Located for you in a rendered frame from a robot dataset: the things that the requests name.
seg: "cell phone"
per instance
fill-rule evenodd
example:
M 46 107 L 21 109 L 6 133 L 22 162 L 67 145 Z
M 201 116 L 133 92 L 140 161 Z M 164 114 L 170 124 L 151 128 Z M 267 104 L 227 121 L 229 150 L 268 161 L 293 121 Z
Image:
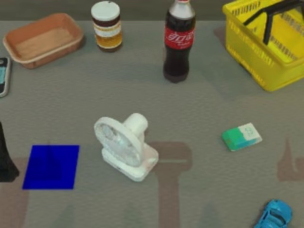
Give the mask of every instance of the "cell phone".
M 4 97 L 9 92 L 10 65 L 10 58 L 0 58 L 0 97 Z

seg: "white fan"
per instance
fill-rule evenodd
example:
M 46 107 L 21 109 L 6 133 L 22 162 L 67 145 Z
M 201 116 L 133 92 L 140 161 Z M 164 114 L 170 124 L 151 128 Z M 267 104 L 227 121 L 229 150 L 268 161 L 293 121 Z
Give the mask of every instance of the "white fan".
M 142 181 L 158 162 L 157 151 L 144 142 L 147 128 L 147 119 L 138 113 L 124 123 L 102 117 L 94 125 L 104 160 L 133 181 Z

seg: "orange tray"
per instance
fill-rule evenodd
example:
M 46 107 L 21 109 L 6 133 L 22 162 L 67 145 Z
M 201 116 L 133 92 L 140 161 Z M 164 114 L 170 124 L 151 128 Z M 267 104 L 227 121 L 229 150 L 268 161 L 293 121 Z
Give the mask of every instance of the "orange tray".
M 69 15 L 56 13 L 10 31 L 3 44 L 14 61 L 33 69 L 76 51 L 83 37 Z

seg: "toy car windshield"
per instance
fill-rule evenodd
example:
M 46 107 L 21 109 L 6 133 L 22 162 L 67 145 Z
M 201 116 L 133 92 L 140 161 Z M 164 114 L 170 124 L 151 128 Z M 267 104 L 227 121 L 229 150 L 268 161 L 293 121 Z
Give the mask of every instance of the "toy car windshield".
M 283 226 L 286 224 L 286 221 L 285 219 L 280 215 L 280 212 L 278 212 L 277 210 L 275 209 L 271 209 L 270 210 L 270 217 L 269 219 L 274 222 L 275 224 L 277 224 L 278 226 Z

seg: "honey jar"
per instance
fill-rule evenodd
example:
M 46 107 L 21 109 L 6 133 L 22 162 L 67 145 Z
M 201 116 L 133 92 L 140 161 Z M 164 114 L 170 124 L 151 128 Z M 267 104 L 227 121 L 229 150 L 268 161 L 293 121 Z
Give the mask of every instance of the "honey jar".
M 114 52 L 122 45 L 120 8 L 112 1 L 101 1 L 91 9 L 95 38 L 102 51 Z

